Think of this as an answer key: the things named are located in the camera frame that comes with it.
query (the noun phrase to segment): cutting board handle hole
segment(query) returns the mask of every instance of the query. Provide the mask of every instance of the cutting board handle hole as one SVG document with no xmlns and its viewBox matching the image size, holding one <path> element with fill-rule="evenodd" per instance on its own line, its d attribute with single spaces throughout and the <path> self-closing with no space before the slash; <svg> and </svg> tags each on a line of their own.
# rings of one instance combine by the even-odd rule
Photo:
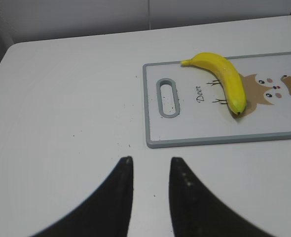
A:
<svg viewBox="0 0 291 237">
<path fill-rule="evenodd" d="M 172 79 L 163 78 L 156 84 L 159 113 L 165 118 L 175 118 L 180 114 L 176 84 Z"/>
</svg>

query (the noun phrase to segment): cutting board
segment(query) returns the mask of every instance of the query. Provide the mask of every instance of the cutting board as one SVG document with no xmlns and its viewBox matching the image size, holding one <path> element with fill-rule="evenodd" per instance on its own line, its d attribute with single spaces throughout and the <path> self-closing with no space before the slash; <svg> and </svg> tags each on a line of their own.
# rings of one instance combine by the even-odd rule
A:
<svg viewBox="0 0 291 237">
<path fill-rule="evenodd" d="M 227 57 L 248 105 L 233 115 L 217 78 L 180 62 L 143 66 L 150 148 L 291 139 L 291 52 Z"/>
</svg>

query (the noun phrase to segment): banana tip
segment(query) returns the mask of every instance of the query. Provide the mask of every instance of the banana tip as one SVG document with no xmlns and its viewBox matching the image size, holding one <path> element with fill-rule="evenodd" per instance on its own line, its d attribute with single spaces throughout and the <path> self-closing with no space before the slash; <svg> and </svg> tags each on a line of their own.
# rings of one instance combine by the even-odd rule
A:
<svg viewBox="0 0 291 237">
<path fill-rule="evenodd" d="M 181 61 L 181 65 L 182 65 L 182 66 L 188 66 L 188 65 L 191 65 L 191 59 Z"/>
</svg>

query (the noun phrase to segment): white table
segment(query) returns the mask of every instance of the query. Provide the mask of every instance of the white table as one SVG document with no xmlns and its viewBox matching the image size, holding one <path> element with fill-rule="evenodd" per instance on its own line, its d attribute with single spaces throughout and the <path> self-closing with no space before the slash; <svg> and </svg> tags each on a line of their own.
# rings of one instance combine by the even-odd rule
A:
<svg viewBox="0 0 291 237">
<path fill-rule="evenodd" d="M 291 51 L 291 16 L 19 43 L 0 64 L 0 237 L 57 221 L 134 158 L 129 237 L 173 237 L 170 159 L 237 213 L 291 237 L 291 140 L 150 149 L 142 65 Z"/>
</svg>

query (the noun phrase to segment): yellow banana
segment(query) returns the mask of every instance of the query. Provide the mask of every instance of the yellow banana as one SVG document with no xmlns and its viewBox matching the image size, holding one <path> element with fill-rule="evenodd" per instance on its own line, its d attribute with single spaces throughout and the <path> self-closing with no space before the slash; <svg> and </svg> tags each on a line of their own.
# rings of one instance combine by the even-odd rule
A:
<svg viewBox="0 0 291 237">
<path fill-rule="evenodd" d="M 215 53 L 199 53 L 189 60 L 181 61 L 184 66 L 194 65 L 211 71 L 221 82 L 230 110 L 236 115 L 246 107 L 246 94 L 242 80 L 233 64 Z"/>
</svg>

